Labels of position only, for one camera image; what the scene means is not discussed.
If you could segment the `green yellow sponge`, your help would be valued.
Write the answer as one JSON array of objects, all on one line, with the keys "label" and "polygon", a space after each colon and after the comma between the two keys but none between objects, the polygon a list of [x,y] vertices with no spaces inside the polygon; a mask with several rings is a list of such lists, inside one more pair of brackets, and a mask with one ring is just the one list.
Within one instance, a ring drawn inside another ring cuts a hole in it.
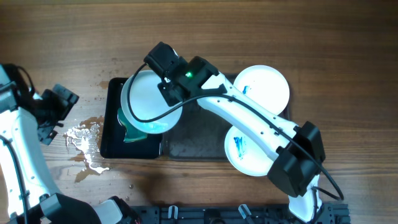
[{"label": "green yellow sponge", "polygon": [[118,109],[118,122],[124,128],[124,142],[136,142],[147,138],[147,133],[138,130],[128,121],[122,108]]}]

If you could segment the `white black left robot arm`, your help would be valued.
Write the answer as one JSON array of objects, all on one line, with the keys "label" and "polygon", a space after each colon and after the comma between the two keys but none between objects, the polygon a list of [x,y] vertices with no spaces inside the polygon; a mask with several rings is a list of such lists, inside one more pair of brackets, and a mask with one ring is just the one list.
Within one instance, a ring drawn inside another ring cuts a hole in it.
[{"label": "white black left robot arm", "polygon": [[92,206],[61,193],[41,145],[49,145],[79,97],[56,84],[38,95],[24,68],[1,65],[1,169],[11,223],[142,223],[125,201]]}]

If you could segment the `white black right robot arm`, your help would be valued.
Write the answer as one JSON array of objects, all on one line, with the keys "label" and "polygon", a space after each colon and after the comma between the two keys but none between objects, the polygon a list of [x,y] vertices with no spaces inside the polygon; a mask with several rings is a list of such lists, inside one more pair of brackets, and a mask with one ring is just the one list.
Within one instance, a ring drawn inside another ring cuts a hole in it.
[{"label": "white black right robot arm", "polygon": [[321,201],[315,191],[325,160],[320,130],[307,121],[297,126],[236,89],[218,69],[196,56],[190,62],[159,42],[144,58],[161,79],[160,92],[172,108],[196,101],[253,140],[271,160],[269,180],[289,196],[289,210],[313,222]]}]

